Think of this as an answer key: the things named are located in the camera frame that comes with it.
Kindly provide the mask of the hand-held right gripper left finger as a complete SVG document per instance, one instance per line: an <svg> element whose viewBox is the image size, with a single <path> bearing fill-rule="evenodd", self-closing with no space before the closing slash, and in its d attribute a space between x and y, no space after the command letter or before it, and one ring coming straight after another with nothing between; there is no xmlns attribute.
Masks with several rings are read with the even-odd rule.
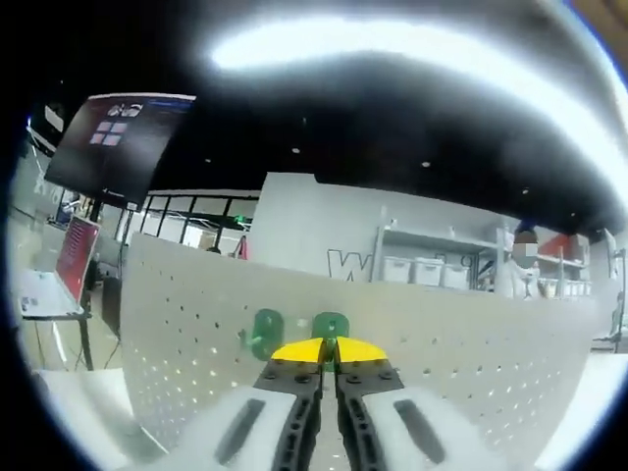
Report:
<svg viewBox="0 0 628 471"><path fill-rule="evenodd" d="M288 343L182 435L183 470L306 470L321 426L321 338Z"/></svg>

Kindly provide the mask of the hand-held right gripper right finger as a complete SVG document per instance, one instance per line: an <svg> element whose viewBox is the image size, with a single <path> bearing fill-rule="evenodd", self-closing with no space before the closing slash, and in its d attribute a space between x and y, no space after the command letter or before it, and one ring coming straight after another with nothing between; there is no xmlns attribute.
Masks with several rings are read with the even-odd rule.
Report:
<svg viewBox="0 0 628 471"><path fill-rule="evenodd" d="M406 386L384 351L335 340L338 426L352 470L495 470L497 454L452 404Z"/></svg>

